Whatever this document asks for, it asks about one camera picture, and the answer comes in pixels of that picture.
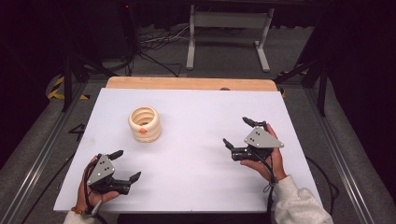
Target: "wrist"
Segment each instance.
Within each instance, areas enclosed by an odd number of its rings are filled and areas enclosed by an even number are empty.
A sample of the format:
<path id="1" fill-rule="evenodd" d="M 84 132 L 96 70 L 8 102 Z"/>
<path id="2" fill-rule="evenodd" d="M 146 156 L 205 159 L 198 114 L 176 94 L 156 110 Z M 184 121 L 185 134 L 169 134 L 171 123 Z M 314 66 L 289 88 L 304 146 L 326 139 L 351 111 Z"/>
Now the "wrist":
<path id="1" fill-rule="evenodd" d="M 76 203 L 76 206 L 74 206 L 74 208 L 76 208 L 76 210 L 85 212 L 87 210 L 87 204 L 85 204 L 85 203 Z"/>
<path id="2" fill-rule="evenodd" d="M 72 207 L 71 210 L 72 210 L 74 213 L 76 213 L 77 215 L 82 215 L 82 213 L 85 211 L 85 210 L 83 210 L 83 209 L 80 209 L 80 208 L 77 207 L 77 206 Z"/>
<path id="3" fill-rule="evenodd" d="M 275 172 L 275 177 L 277 180 L 282 180 L 284 178 L 286 178 L 286 173 L 284 171 L 281 172 Z"/>

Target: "white tabletop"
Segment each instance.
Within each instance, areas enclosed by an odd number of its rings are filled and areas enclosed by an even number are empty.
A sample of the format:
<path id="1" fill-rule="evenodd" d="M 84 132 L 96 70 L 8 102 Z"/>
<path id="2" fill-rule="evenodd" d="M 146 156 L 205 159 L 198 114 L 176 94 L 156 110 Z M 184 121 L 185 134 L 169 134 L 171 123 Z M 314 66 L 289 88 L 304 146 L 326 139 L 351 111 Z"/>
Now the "white tabletop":
<path id="1" fill-rule="evenodd" d="M 129 114 L 143 105 L 160 114 L 163 132 L 152 143 L 135 141 L 128 124 Z M 222 142 L 226 138 L 235 147 L 246 146 L 251 127 L 242 117 L 271 123 L 285 144 L 281 153 L 287 174 L 320 202 L 279 92 L 102 89 L 54 210 L 68 211 L 76 204 L 82 172 L 94 155 L 124 150 L 112 162 L 113 177 L 142 175 L 128 195 L 106 203 L 101 211 L 264 212 L 267 194 L 262 190 L 268 182 L 233 161 Z"/>

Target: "hand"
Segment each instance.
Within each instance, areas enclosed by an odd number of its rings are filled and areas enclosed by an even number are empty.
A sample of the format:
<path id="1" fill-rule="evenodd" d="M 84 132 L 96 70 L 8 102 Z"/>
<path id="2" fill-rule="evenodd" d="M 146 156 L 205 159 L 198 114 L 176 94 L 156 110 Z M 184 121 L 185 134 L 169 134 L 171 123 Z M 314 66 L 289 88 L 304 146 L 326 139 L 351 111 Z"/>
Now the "hand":
<path id="1" fill-rule="evenodd" d="M 267 124 L 267 129 L 268 129 L 269 134 L 271 134 L 273 137 L 277 138 L 276 134 L 270 124 Z M 274 151 L 272 152 L 271 156 L 268 157 L 265 161 L 270 166 L 272 164 L 272 168 L 273 168 L 273 171 L 274 171 L 274 174 L 275 174 L 277 180 L 281 180 L 287 176 L 285 173 L 285 170 L 283 168 L 282 155 L 280 154 L 280 150 L 278 147 L 274 148 Z M 264 166 L 264 164 L 262 164 L 262 162 L 243 160 L 243 161 L 241 161 L 241 165 L 246 165 L 247 167 L 249 167 L 253 170 L 256 170 L 257 172 L 259 172 L 259 174 L 262 177 L 264 177 L 266 180 L 270 181 L 271 175 L 265 169 L 265 166 Z"/>
<path id="2" fill-rule="evenodd" d="M 95 160 L 97 160 L 96 157 L 94 157 L 91 160 L 91 162 L 93 162 Z M 81 183 L 79 184 L 79 187 L 78 187 L 78 197 L 77 197 L 77 203 L 76 203 L 76 208 L 81 211 L 85 211 L 88 207 L 85 202 L 85 193 L 84 193 L 84 185 L 85 184 L 87 184 L 87 183 L 84 183 L 84 175 L 83 175 L 83 177 L 81 179 Z M 103 195 L 100 193 L 95 193 L 95 192 L 92 192 L 90 187 L 87 187 L 87 191 L 89 194 L 90 204 L 92 206 L 96 206 L 100 200 L 102 200 L 102 204 L 103 204 L 103 203 L 106 203 L 106 202 L 113 200 L 120 196 L 120 194 L 116 191 L 110 191 Z"/>

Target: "dark background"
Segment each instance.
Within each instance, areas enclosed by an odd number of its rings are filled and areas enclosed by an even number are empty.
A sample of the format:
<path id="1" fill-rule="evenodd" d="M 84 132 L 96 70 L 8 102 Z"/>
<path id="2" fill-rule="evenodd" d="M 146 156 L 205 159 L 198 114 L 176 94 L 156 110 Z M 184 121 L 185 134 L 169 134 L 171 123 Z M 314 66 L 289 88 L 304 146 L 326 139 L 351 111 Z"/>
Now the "dark background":
<path id="1" fill-rule="evenodd" d="M 337 99 L 395 200 L 395 8 L 379 0 L 337 2 L 341 7 L 324 14 L 316 9 L 276 10 L 272 25 L 315 26 L 322 18 L 301 63 L 327 60 Z M 61 0 L 60 7 L 47 3 L 7 0 L 0 5 L 1 166 L 48 104 L 46 88 L 63 70 L 70 48 L 96 62 L 130 52 L 125 51 L 122 27 L 115 25 L 119 21 L 115 8 L 106 12 L 111 20 L 104 20 L 96 18 L 103 15 L 98 12 L 110 9 L 106 3 L 92 7 L 89 1 Z M 142 26 L 167 29 L 188 22 L 186 8 L 138 6 L 131 14 Z M 101 39 L 102 33 L 117 35 Z"/>

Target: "hazard tape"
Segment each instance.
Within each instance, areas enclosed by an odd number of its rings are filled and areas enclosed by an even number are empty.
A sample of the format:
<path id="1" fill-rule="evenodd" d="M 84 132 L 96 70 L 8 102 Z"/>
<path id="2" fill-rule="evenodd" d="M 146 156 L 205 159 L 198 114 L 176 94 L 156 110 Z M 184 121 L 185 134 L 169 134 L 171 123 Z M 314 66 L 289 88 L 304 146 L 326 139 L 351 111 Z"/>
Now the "hazard tape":
<path id="1" fill-rule="evenodd" d="M 280 72 L 280 73 L 277 74 L 277 76 L 278 76 L 278 77 L 282 77 L 282 76 L 285 76 L 287 73 L 288 73 L 288 72 Z M 306 71 L 303 71 L 303 72 L 299 73 L 298 75 L 300 75 L 300 76 L 305 76 L 306 73 L 307 73 Z"/>
<path id="2" fill-rule="evenodd" d="M 282 95 L 283 98 L 285 98 L 287 96 L 285 89 L 283 88 L 279 88 L 280 94 Z"/>
<path id="3" fill-rule="evenodd" d="M 61 87 L 62 83 L 64 83 L 64 74 L 61 74 L 56 80 L 55 84 L 52 87 L 52 90 L 49 92 L 48 98 L 56 98 L 60 100 L 64 100 L 64 94 L 57 93 L 59 88 Z M 80 100 L 89 100 L 91 98 L 90 95 L 82 94 L 79 99 Z"/>

